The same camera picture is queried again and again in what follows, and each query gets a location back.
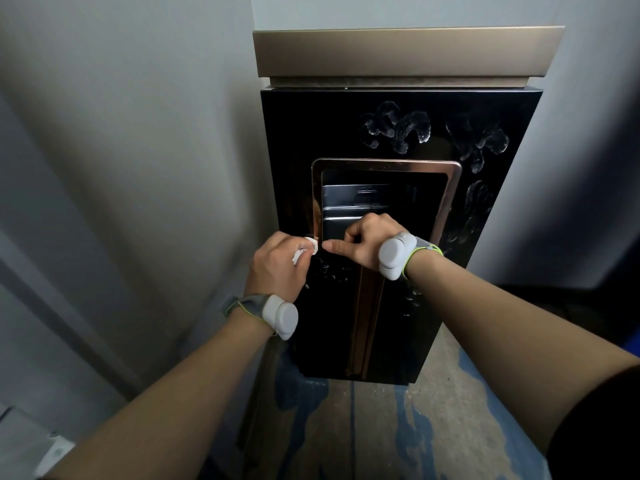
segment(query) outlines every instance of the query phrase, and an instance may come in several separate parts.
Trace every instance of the concrete floor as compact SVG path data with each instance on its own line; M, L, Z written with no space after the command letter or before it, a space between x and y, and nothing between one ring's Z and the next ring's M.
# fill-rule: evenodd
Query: concrete floor
M444 325L409 387L305 378L278 339L256 384L247 479L550 478Z

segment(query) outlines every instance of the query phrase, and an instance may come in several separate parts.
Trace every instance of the white wrist device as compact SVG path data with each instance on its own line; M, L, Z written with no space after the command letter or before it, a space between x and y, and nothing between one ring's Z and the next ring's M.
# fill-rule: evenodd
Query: white wrist device
M293 303L284 301L278 295L254 294L236 298L225 309L229 316L234 308L240 306L248 314L267 322L283 340L288 340L298 326L298 309Z
M408 232L398 232L380 246L378 251L380 274L388 280L395 281L402 275L411 254L418 249L435 250L442 254L436 245Z

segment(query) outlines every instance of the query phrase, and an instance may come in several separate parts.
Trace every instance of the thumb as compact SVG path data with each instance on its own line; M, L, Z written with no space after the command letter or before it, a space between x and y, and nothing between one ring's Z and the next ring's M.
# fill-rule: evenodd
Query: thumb
M313 250L306 250L298 258L296 263L296 273L304 280L307 277L309 270L309 264L311 263L311 256L313 256Z
M355 260L356 249L358 249L357 244L346 242L341 239L329 239L327 241L323 241L322 247L325 251L348 257L352 261Z

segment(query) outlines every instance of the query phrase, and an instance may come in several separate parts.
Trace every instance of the forearm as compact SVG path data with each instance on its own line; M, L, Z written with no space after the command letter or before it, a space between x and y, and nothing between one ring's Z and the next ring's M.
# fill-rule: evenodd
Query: forearm
M581 398L615 373L640 363L434 251L416 252L406 272L543 452Z
M79 444L47 477L195 478L229 398L272 332L236 309L210 341Z

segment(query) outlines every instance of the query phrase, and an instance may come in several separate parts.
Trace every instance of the hand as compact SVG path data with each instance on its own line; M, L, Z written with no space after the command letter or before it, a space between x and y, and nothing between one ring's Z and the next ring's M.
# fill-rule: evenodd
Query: hand
M307 279L314 245L304 237L276 232L253 255L244 295L276 294L293 303ZM293 264L293 254L306 249Z
M364 267L377 271L380 266L380 246L402 231L407 232L389 214L367 214L348 227L344 233L344 241L329 239L322 243L322 247L330 253L346 256ZM362 236L359 244L354 244L356 236Z

